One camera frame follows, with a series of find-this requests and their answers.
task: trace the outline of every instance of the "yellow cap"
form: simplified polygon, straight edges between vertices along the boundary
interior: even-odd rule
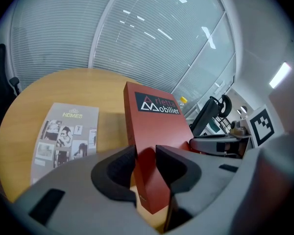
[[[180,98],[180,100],[181,100],[184,104],[187,103],[187,99],[186,99],[185,97],[183,97],[183,96]]]

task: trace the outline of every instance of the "desk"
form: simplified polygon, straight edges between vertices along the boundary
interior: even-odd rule
[[[106,70],[69,69],[28,86],[12,103],[0,127],[0,181],[8,200],[14,202],[29,187],[35,142],[54,102],[99,107],[97,152],[127,146],[123,101],[127,81],[137,83]],[[156,220],[154,215],[142,215],[157,227],[164,222],[167,209],[159,212]]]

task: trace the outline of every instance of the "bottle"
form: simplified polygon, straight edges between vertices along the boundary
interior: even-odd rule
[[[179,107],[181,108],[181,111],[183,110],[184,105],[187,103],[187,99],[185,97],[181,97],[178,101],[177,101]]]

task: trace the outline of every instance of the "brochure cover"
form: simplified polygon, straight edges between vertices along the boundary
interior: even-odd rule
[[[170,190],[155,162],[155,146],[190,151],[194,136],[172,94],[127,82],[124,108],[129,145],[136,145],[135,182],[142,206],[156,213],[169,204]]]
[[[54,168],[96,153],[99,108],[54,103],[40,129],[31,165],[31,184]]]

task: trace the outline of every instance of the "round table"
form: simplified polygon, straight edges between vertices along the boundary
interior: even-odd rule
[[[30,170],[39,130],[54,102],[99,107],[97,152],[127,146],[123,89],[135,80],[99,69],[69,69],[28,86],[12,103],[0,127],[0,181],[11,202],[30,185]],[[139,199],[134,177],[131,190]],[[137,202],[137,211],[162,229],[168,207],[152,215]]]

